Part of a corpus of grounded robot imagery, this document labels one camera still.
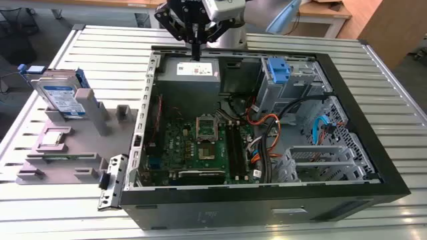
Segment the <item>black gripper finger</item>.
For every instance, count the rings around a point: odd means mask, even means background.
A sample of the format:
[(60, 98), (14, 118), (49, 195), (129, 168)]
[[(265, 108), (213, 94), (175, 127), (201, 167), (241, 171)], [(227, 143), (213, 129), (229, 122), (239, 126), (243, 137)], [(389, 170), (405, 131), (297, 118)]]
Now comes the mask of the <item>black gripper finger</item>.
[(245, 22), (235, 18), (215, 23), (208, 29), (205, 25), (197, 26), (196, 33), (197, 61), (201, 56), (201, 49), (244, 49), (247, 47)]
[(184, 41), (191, 49), (191, 59), (193, 61), (199, 60), (199, 47), (195, 44), (195, 34), (192, 23), (181, 25), (171, 14), (172, 10), (167, 2), (161, 3), (153, 13), (153, 17), (160, 23), (160, 25), (165, 28), (165, 30), (171, 33), (173, 38), (177, 41)]

